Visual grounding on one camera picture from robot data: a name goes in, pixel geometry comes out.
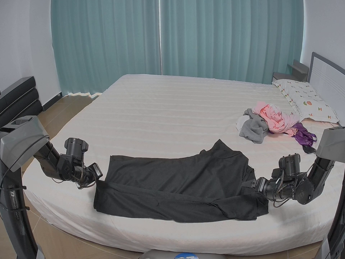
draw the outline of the wooden floor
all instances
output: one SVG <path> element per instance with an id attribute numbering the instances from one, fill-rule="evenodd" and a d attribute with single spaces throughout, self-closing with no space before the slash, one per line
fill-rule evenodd
<path id="1" fill-rule="evenodd" d="M 38 118 L 50 135 L 50 138 L 53 138 L 69 120 L 94 99 L 89 96 L 63 97 L 47 111 L 40 113 Z M 26 170 L 32 160 L 33 158 L 22 167 L 22 172 Z M 26 199 L 26 205 L 31 209 L 31 211 L 28 211 L 28 216 L 33 234 L 37 243 L 41 245 L 46 259 L 137 259 L 141 255 L 141 253 L 103 246 L 70 235 L 46 222 L 28 199 Z M 320 242 L 280 253 L 260 256 L 228 256 L 228 258 L 312 259 L 319 246 Z M 15 252 L 0 220 L 0 259 L 15 258 Z"/>

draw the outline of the blue sticker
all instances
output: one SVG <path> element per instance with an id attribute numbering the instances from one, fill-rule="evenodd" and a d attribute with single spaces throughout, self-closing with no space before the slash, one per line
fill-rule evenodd
<path id="1" fill-rule="evenodd" d="M 195 254 L 193 253 L 180 253 L 175 257 L 175 259 L 199 259 Z"/>

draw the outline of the black garment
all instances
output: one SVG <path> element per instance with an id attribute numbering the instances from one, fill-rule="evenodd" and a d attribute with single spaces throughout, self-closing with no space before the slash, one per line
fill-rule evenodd
<path id="1" fill-rule="evenodd" d="M 218 140 L 187 158 L 113 155 L 93 207 L 110 215 L 176 222 L 255 220 L 268 201 L 241 183 L 254 179 L 248 158 Z"/>

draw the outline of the teal curtain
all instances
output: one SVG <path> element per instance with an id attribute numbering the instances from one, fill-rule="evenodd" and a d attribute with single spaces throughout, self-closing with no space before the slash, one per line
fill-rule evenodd
<path id="1" fill-rule="evenodd" d="M 269 84 L 300 60 L 303 0 L 160 0 L 163 75 Z"/>
<path id="2" fill-rule="evenodd" d="M 51 0 L 51 30 L 63 94 L 161 74 L 158 0 Z"/>

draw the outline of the white bed sheet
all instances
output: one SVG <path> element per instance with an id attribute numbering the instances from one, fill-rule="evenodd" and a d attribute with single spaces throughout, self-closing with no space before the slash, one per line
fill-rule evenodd
<path id="1" fill-rule="evenodd" d="M 300 153 L 301 170 L 315 159 L 285 134 L 253 144 L 238 136 L 236 120 L 257 101 L 291 106 L 273 85 L 159 75 L 125 75 L 69 121 L 52 140 L 58 152 L 64 141 L 78 137 L 89 143 L 85 164 L 97 162 L 107 173 L 110 155 L 179 158 L 210 149 L 221 139 L 249 158 L 256 177 L 270 178 L 283 155 Z M 321 139 L 330 123 L 303 121 Z M 54 183 L 37 160 L 25 171 L 25 193 L 54 226 L 87 240 L 132 251 L 150 249 L 259 255 L 323 239 L 332 223 L 341 190 L 344 165 L 336 163 L 321 196 L 308 205 L 289 201 L 269 204 L 269 214 L 255 221 L 176 223 L 131 219 L 93 209 L 95 187 L 78 190 L 74 183 Z"/>

